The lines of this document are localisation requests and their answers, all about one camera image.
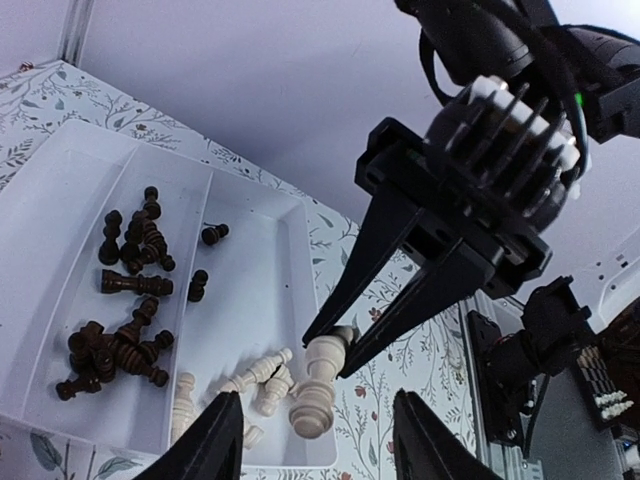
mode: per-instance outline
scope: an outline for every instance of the pawn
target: pawn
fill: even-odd
[[[163,330],[155,336],[152,342],[146,341],[140,343],[137,350],[149,365],[153,365],[156,363],[156,360],[158,360],[160,351],[171,347],[174,340],[173,334],[169,330]]]
[[[348,346],[355,336],[353,328],[337,327],[331,335],[314,338],[305,354],[309,379],[297,391],[289,411],[289,422],[302,438],[314,439],[333,425],[335,389],[333,382],[344,367]]]
[[[129,263],[127,263],[127,271],[131,275],[136,275],[140,273],[145,265],[150,265],[152,263],[157,262],[160,259],[160,251],[155,245],[147,245],[145,244],[140,250],[140,255],[138,258],[133,259]]]
[[[187,300],[190,302],[199,302],[204,297],[204,287],[209,280],[209,275],[204,270],[196,270],[193,274],[191,283],[189,284],[189,292]]]
[[[265,417],[272,417],[279,403],[293,388],[295,382],[286,365],[280,365],[276,373],[264,385],[264,394],[257,405],[258,413]]]
[[[184,435],[196,419],[196,407],[191,399],[191,392],[196,378],[189,372],[181,373],[176,382],[176,395],[173,399],[171,415],[171,444]]]
[[[60,400],[67,401],[75,398],[77,393],[97,393],[102,390],[100,381],[96,373],[88,368],[84,370],[75,380],[67,380],[56,385],[56,393]]]
[[[118,328],[115,337],[130,345],[137,345],[140,343],[140,332],[142,327],[148,327],[151,325],[151,319],[158,311],[158,299],[155,297],[148,297],[143,300],[139,308],[133,311],[133,320],[126,325]]]
[[[173,272],[176,268],[176,261],[168,253],[160,255],[160,266],[165,272]]]
[[[263,357],[255,361],[242,375],[234,375],[221,388],[220,392],[245,393],[250,385],[264,383],[275,373],[280,365],[293,358],[288,348],[283,348],[275,355]]]
[[[120,249],[116,240],[120,236],[122,215],[119,211],[112,210],[104,217],[104,223],[102,233],[105,239],[98,250],[98,259],[104,265],[115,265],[120,258]]]
[[[71,364],[71,370],[76,373],[80,373],[91,365],[91,349],[89,348],[89,341],[85,335],[80,332],[71,334],[67,341],[69,346],[69,363]]]
[[[242,424],[242,446],[246,450],[251,450],[264,437],[264,430],[254,425],[245,416]]]
[[[135,260],[140,255],[140,243],[142,243],[142,219],[132,218],[124,232],[125,244],[120,249],[120,258],[124,263]]]
[[[213,246],[229,235],[229,226],[226,223],[216,225],[215,227],[207,227],[202,230],[200,237],[205,245]]]
[[[147,187],[144,189],[144,199],[145,203],[142,207],[143,210],[146,210],[149,213],[149,218],[151,220],[156,220],[160,218],[162,214],[162,209],[160,208],[160,204],[158,203],[158,189],[156,187]]]
[[[143,375],[157,387],[164,387],[169,381],[169,374],[158,367],[151,367],[134,346],[118,339],[111,344],[116,364],[130,375]]]

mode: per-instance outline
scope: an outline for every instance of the white plastic part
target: white plastic part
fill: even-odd
[[[306,371],[310,378],[298,388],[289,411],[289,421],[300,437],[318,438],[333,425],[333,381],[344,366],[346,348],[354,335],[352,328],[339,327],[333,335],[316,337],[307,346]]]
[[[640,292],[640,229],[624,242],[575,272],[571,291],[578,305],[588,306],[594,333],[605,330],[638,298]]]
[[[264,384],[264,393],[256,407],[258,413],[265,417],[272,417],[282,399],[287,396],[293,386],[291,372],[285,365],[280,365],[276,373]]]
[[[638,452],[638,445],[632,445],[627,451],[625,451],[624,458],[629,468],[634,468],[634,469],[639,468],[640,452]]]
[[[189,372],[181,373],[176,382],[171,419],[171,445],[178,441],[197,418],[196,407],[191,399],[195,383],[196,378]]]
[[[509,90],[504,89],[503,87],[504,82],[497,77],[487,78],[480,76],[475,82],[473,82],[470,101],[473,101],[476,98],[489,98],[489,96],[495,93],[494,105],[498,110],[504,111],[509,107],[511,102],[513,102],[514,96]],[[517,124],[524,125],[532,113],[533,110],[529,105],[523,102],[518,102],[513,109],[511,117]],[[531,125],[531,133],[535,136],[541,135],[548,126],[549,122],[538,116]],[[575,139],[573,139],[572,136],[564,135],[560,132],[556,133],[549,142],[549,146],[552,149],[562,148],[560,161],[563,171],[572,169],[580,158],[580,152],[574,146],[574,142]],[[587,169],[590,168],[590,163],[591,162],[589,160],[587,162]]]

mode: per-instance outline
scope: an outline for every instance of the white pawn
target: white pawn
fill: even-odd
[[[171,419],[171,445],[178,441],[196,419],[196,407],[191,400],[195,383],[195,377],[189,372],[180,374],[178,378]]]
[[[262,430],[257,425],[252,424],[249,419],[245,416],[244,423],[242,427],[242,446],[246,450],[251,450],[256,444],[262,440],[264,436],[264,430]]]
[[[294,384],[289,369],[285,365],[280,365],[276,373],[264,385],[264,394],[256,407],[258,413],[265,417],[273,416],[278,404],[287,396]]]
[[[305,354],[309,379],[297,389],[296,401],[289,411],[289,423],[302,438],[318,438],[333,425],[335,380],[346,357],[355,331],[337,327],[331,335],[314,338]]]
[[[253,363],[242,375],[234,375],[221,388],[221,392],[245,393],[250,385],[266,382],[276,369],[293,358],[288,348],[283,348],[275,355],[264,357]]]

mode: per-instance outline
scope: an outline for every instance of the leaf pattern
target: leaf pattern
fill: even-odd
[[[369,461],[374,467],[378,466],[378,457],[376,457],[376,451],[373,449],[373,443],[369,439]]]
[[[173,118],[62,62],[0,82],[0,190],[41,143],[70,119],[175,150],[203,164],[300,198],[308,212],[309,246],[320,305],[335,288],[359,232],[356,223]],[[364,333],[380,318],[416,268],[403,252],[396,251],[343,322],[351,322]],[[456,437],[475,452],[475,419],[458,315],[458,307],[452,307],[405,334],[350,378],[336,382],[334,428],[340,456],[335,468],[248,470],[242,478],[395,478],[392,405],[400,388],[418,392]],[[0,478],[126,480],[153,461],[152,457],[133,457],[130,452],[115,452],[100,445],[67,442],[63,448],[64,436],[30,432],[22,425],[6,432],[5,423],[9,421],[0,414],[0,433],[5,439],[11,435],[13,448],[19,445],[33,451],[33,461],[27,466],[28,471],[23,471],[24,462],[12,462],[4,455],[8,450],[0,445],[3,453]]]
[[[340,263],[342,263],[343,267],[347,266],[347,262],[349,261],[349,255],[345,252],[344,248],[342,249],[342,254],[340,255]]]
[[[333,222],[331,220],[329,220],[327,217],[325,217],[324,215],[322,215],[321,213],[318,214],[318,216],[322,219],[322,221],[327,225],[327,227],[329,228],[333,228]]]
[[[37,103],[31,102],[29,100],[23,100],[22,104],[25,107],[29,107],[29,108],[40,108],[40,106]]]
[[[100,480],[105,480],[109,478],[111,475],[117,472],[121,472],[124,470],[130,470],[134,467],[139,467],[140,464],[136,463],[128,458],[124,457],[113,457],[104,462],[100,468],[98,469],[97,478]]]
[[[53,446],[48,436],[31,432],[31,448],[42,468],[52,472],[62,465],[62,455]]]

